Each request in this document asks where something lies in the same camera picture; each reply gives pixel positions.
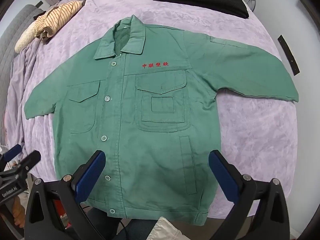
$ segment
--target person's leg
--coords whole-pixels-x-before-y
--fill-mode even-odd
[[[122,229],[112,240],[146,240],[156,223],[157,220],[132,219],[125,227],[128,238],[125,230]]]
[[[111,240],[116,234],[121,218],[108,217],[107,213],[97,208],[92,208],[86,214],[92,225],[104,237],[105,240]],[[79,239],[74,229],[68,228],[66,232],[74,239]]]

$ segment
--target shoulder pocket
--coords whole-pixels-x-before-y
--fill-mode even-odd
[[[185,70],[136,75],[136,124],[145,131],[170,132],[190,126]]]
[[[249,48],[249,45],[238,42],[238,41],[219,39],[212,36],[210,36],[210,41],[214,43],[222,44],[222,45],[229,45],[229,46],[234,46],[234,47],[243,48],[243,49]]]
[[[95,121],[100,81],[68,86],[64,115],[71,133],[89,131]]]

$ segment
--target blue gripper pad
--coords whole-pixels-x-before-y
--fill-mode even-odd
[[[15,156],[17,156],[22,151],[21,145],[17,144],[13,146],[9,151],[4,154],[4,161],[7,163],[11,161]]]
[[[78,204],[88,199],[105,165],[106,155],[104,152],[100,152],[76,185],[75,201]]]
[[[209,167],[227,200],[236,204],[239,198],[238,185],[214,151],[209,154]]]

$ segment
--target jacket collar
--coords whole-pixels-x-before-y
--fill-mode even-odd
[[[141,54],[146,39],[146,27],[135,15],[118,21],[101,38],[101,42],[96,50],[94,59],[115,56],[114,32],[123,28],[130,28],[130,38],[128,43],[121,49],[122,52]]]

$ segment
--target striped towel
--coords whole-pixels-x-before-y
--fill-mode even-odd
[[[54,36],[84,6],[85,1],[71,1],[39,16],[34,25],[35,37],[47,40]]]

